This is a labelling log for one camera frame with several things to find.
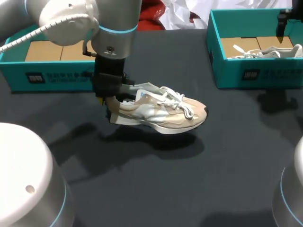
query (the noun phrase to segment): shoe box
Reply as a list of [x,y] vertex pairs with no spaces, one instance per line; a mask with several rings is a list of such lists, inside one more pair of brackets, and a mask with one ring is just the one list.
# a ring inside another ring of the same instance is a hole
[[[15,34],[6,44],[35,29]],[[84,72],[92,73],[95,61],[82,54],[82,44],[61,47],[42,34],[0,53],[0,70],[12,92],[92,91]],[[90,42],[88,51],[93,51]]]
[[303,86],[303,58],[246,58],[245,52],[303,45],[303,23],[289,21],[282,43],[276,37],[281,9],[211,10],[206,45],[218,88],[297,88]]

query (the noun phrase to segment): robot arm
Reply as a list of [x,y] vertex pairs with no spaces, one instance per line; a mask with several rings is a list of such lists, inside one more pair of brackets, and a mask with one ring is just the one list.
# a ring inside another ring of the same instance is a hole
[[[79,51],[96,57],[92,75],[96,96],[117,95],[122,84],[133,84],[123,70],[131,52],[141,3],[142,0],[0,0],[0,41],[33,24],[40,27],[3,46],[0,52],[40,33],[61,46],[85,40]],[[89,39],[96,53],[87,51]]]
[[299,20],[303,23],[303,0],[292,0],[292,9],[283,9],[278,15],[278,26],[276,36],[283,37],[288,20]]

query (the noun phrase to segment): white cable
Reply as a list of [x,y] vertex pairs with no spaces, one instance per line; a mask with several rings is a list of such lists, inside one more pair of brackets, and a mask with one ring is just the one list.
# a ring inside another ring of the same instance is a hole
[[83,41],[83,45],[82,45],[82,52],[86,53],[87,52],[87,43],[89,42],[89,40],[94,37],[98,31],[99,31],[99,22],[97,19],[93,18],[93,30],[92,30],[92,34],[90,37],[86,37],[85,40]]
[[72,14],[72,15],[69,15],[69,16],[66,16],[66,17],[63,17],[61,19],[58,19],[58,20],[55,20],[53,21],[52,23],[48,24],[48,25],[44,25],[34,31],[32,31],[31,33],[28,33],[26,34],[25,36],[9,43],[9,44],[6,44],[2,47],[0,47],[0,53],[1,52],[5,52],[7,51],[8,49],[18,45],[18,44],[21,44],[37,35],[40,35],[41,33],[43,33],[44,31],[56,26],[56,25],[59,25],[61,23],[64,23],[66,21],[70,21],[70,20],[74,20],[74,19],[78,19],[78,18],[89,18],[90,19],[90,16],[88,14]]

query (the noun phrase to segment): cardboard insert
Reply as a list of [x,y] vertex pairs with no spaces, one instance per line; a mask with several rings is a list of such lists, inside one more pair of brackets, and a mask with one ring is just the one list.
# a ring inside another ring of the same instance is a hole
[[245,52],[250,50],[265,50],[268,47],[274,46],[277,48],[293,48],[293,44],[288,36],[283,38],[282,43],[279,42],[276,36],[267,37],[252,37],[252,38],[221,38],[223,50],[226,58],[239,56],[241,53],[237,51],[233,45],[237,45]]
[[[82,54],[83,41],[72,46],[58,46],[50,41],[33,41],[30,43],[25,61],[93,61],[93,57]],[[94,52],[90,41],[88,51]]]

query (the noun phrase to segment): white shoelace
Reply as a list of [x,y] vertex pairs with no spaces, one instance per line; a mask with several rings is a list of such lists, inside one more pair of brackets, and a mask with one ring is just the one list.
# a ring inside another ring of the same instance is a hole
[[250,50],[245,52],[242,48],[240,48],[237,45],[233,46],[237,51],[239,51],[240,53],[242,53],[242,56],[235,56],[235,57],[231,57],[231,58],[262,58],[262,56],[259,56],[258,53],[261,52],[261,50]]
[[165,107],[172,107],[175,109],[181,109],[184,111],[185,118],[191,120],[194,117],[194,112],[188,106],[185,106],[182,102],[184,94],[175,92],[174,90],[168,87],[161,87],[161,90],[165,91],[162,97],[165,98],[164,101],[158,102],[159,105],[164,105]]

